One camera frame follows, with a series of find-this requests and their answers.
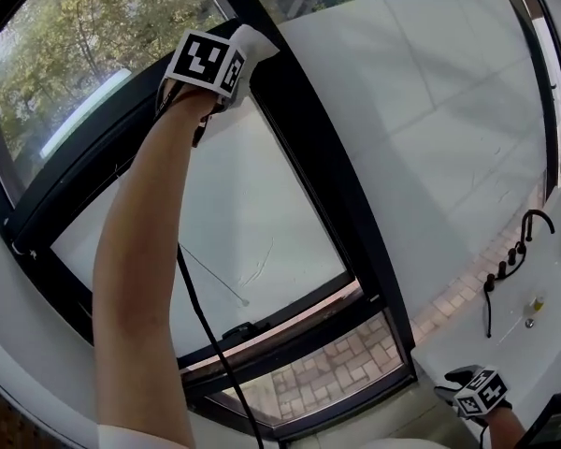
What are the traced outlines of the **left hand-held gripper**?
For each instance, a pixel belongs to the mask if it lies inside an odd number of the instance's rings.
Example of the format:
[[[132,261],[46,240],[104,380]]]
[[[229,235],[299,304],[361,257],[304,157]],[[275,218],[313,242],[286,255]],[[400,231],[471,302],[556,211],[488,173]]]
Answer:
[[[255,30],[239,28],[230,37],[187,30],[166,69],[174,86],[166,94],[172,103],[186,85],[218,96],[217,110],[239,107],[248,90],[248,64],[253,62]]]

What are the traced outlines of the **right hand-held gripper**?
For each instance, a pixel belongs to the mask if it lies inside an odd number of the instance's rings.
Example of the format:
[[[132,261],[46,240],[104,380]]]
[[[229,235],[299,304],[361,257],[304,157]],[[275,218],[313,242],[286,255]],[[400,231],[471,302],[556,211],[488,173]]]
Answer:
[[[449,371],[446,380],[461,388],[435,387],[434,393],[465,418],[486,416],[510,390],[496,367],[464,366]]]

